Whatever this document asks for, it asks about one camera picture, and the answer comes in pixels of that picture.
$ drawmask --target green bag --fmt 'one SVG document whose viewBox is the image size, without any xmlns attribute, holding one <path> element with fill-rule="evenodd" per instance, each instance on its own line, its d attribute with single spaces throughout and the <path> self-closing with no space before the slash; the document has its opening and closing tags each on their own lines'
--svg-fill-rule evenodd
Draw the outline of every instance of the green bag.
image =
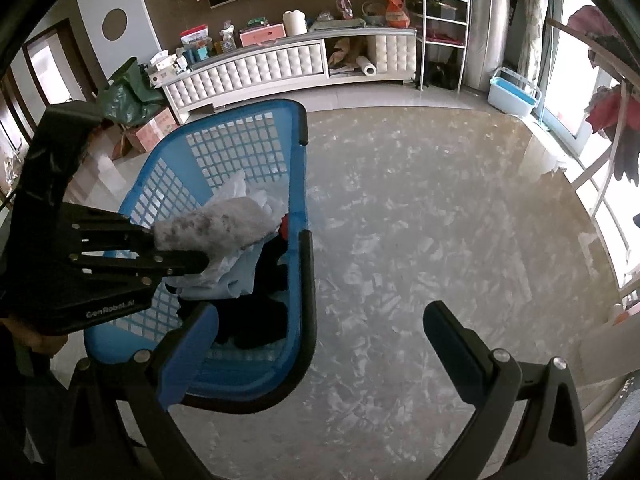
<svg viewBox="0 0 640 480">
<path fill-rule="evenodd" d="M 97 104 L 105 118 L 124 127 L 142 126 L 165 105 L 164 94 L 151 88 L 143 65 L 131 57 L 111 75 L 108 88 L 98 92 Z"/>
</svg>

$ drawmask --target basket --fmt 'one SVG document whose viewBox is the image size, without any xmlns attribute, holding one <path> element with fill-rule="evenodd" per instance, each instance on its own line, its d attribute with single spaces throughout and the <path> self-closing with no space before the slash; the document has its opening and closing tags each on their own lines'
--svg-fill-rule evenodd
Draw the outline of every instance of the basket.
<svg viewBox="0 0 640 480">
<path fill-rule="evenodd" d="M 528 95 L 521 88 L 506 79 L 498 77 L 500 72 L 504 72 L 525 86 L 533 88 L 534 97 Z M 491 106 L 498 108 L 498 110 L 506 114 L 526 117 L 533 111 L 533 108 L 538 106 L 541 96 L 542 92 L 538 86 L 527 78 L 503 66 L 496 70 L 494 76 L 491 78 L 491 89 L 489 90 L 489 98 L 487 100 Z"/>
<path fill-rule="evenodd" d="M 193 210 L 212 197 L 231 173 L 249 182 L 289 175 L 287 291 L 276 298 L 288 309 L 285 339 L 253 350 L 214 344 L 183 400 L 205 409 L 252 413 L 282 400 L 309 366 L 316 345 L 312 241 L 306 229 L 306 111 L 294 101 L 251 104 L 185 124 L 149 154 L 119 213 L 151 227 L 156 219 Z M 130 257 L 127 254 L 116 254 Z M 151 307 L 84 331 L 87 352 L 112 364 L 153 349 L 181 325 L 177 297 L 164 284 Z"/>
</svg>

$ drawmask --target screw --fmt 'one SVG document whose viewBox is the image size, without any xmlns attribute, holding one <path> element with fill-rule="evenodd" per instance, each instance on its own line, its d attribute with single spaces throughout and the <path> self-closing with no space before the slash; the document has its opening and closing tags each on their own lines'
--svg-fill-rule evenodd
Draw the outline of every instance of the screw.
<svg viewBox="0 0 640 480">
<path fill-rule="evenodd" d="M 564 370 L 566 368 L 566 361 L 561 357 L 554 357 L 553 363 L 558 370 Z"/>
<path fill-rule="evenodd" d="M 78 361 L 78 370 L 80 370 L 81 372 L 87 371 L 89 369 L 89 366 L 91 366 L 91 359 L 87 357 Z"/>
<path fill-rule="evenodd" d="M 151 352 L 149 350 L 138 350 L 133 354 L 133 360 L 137 363 L 146 363 L 151 359 Z"/>
<path fill-rule="evenodd" d="M 494 359 L 496 361 L 500 361 L 501 363 L 506 363 L 509 361 L 509 359 L 511 359 L 511 356 L 505 349 L 497 348 L 494 350 Z"/>
</svg>

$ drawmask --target marble floor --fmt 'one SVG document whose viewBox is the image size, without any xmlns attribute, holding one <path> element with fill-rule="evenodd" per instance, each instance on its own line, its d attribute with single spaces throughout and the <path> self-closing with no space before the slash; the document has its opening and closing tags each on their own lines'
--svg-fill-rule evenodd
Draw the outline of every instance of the marble floor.
<svg viewBox="0 0 640 480">
<path fill-rule="evenodd" d="M 584 208 L 553 172 L 563 154 L 552 139 L 532 137 L 535 124 L 466 91 L 361 84 L 283 96 L 310 112 L 318 345 L 303 382 L 271 410 L 171 409 L 212 471 L 234 479 L 427 476 L 471 413 L 419 325 L 433 299 L 491 348 L 534 362 L 564 355 L 580 385 L 575 344 L 606 320 L 617 287 Z M 372 108 L 347 109 L 363 107 Z M 87 205 L 114 210 L 146 156 L 107 161 L 108 138 L 92 148 L 78 186 Z M 83 352 L 74 335 L 56 356 L 63 381 Z"/>
</svg>

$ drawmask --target white tv cabinet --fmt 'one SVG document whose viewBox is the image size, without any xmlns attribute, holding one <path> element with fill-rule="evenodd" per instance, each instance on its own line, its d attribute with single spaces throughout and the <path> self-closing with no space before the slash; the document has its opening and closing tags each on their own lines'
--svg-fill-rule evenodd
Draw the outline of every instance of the white tv cabinet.
<svg viewBox="0 0 640 480">
<path fill-rule="evenodd" d="M 367 57 L 377 69 L 375 76 L 362 72 L 329 74 L 325 40 L 345 36 L 367 37 Z M 192 110 L 204 106 L 216 110 L 246 99 L 315 86 L 411 80 L 415 60 L 414 28 L 316 30 L 212 57 L 158 88 L 163 88 L 178 121 L 184 124 Z"/>
</svg>

